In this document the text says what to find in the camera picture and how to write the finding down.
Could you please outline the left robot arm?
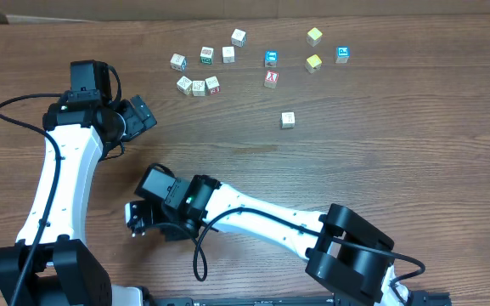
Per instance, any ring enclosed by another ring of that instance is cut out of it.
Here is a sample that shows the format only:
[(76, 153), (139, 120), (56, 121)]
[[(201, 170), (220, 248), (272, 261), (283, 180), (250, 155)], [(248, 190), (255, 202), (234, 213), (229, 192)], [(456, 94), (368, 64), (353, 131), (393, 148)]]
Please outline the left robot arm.
[(0, 247), (0, 291), (9, 305), (150, 305), (141, 286), (118, 286), (87, 248), (86, 216), (96, 166), (152, 128), (140, 96), (112, 93), (115, 68), (70, 65), (70, 89), (34, 130), (44, 136), (42, 174), (31, 211), (13, 246)]

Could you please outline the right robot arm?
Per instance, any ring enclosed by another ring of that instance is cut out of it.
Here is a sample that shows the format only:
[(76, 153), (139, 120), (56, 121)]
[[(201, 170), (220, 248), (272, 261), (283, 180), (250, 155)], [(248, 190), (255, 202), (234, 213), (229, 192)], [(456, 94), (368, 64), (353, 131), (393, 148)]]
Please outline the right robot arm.
[(307, 212), (261, 201), (207, 175), (175, 177), (152, 164), (125, 206), (134, 234), (158, 228), (169, 241), (201, 245), (211, 231), (279, 245), (306, 261), (306, 272), (357, 305), (405, 305), (409, 290), (395, 275), (394, 242), (353, 210), (333, 204)]

